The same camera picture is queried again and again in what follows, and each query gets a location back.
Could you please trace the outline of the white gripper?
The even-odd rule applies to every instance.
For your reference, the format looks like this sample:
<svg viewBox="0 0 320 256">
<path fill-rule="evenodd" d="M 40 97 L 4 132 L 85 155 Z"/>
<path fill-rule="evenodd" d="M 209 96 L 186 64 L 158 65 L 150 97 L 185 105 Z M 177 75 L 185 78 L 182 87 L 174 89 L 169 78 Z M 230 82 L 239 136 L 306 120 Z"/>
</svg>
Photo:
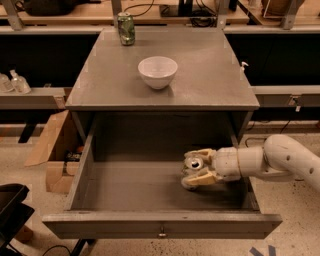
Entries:
<svg viewBox="0 0 320 256">
<path fill-rule="evenodd" d="M 214 171 L 208 167 L 199 170 L 184 169 L 181 179 L 184 187 L 212 185 L 221 182 L 222 179 L 226 182 L 240 179 L 238 150 L 234 147 L 221 148 L 217 151 L 211 148 L 193 150 L 186 152 L 184 157 L 200 157 L 205 164 L 212 164 L 214 168 Z"/>
</svg>

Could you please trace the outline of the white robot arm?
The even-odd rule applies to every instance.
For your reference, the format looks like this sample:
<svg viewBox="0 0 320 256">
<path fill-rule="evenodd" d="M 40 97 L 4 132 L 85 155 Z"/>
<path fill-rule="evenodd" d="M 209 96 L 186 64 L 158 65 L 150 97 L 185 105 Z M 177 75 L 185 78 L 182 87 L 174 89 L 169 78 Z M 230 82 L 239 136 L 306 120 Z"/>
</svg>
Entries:
<svg viewBox="0 0 320 256">
<path fill-rule="evenodd" d="M 320 158 L 286 135 L 271 135 L 262 146 L 207 148 L 184 157 L 181 184 L 187 190 L 255 177 L 272 182 L 302 178 L 320 191 Z"/>
</svg>

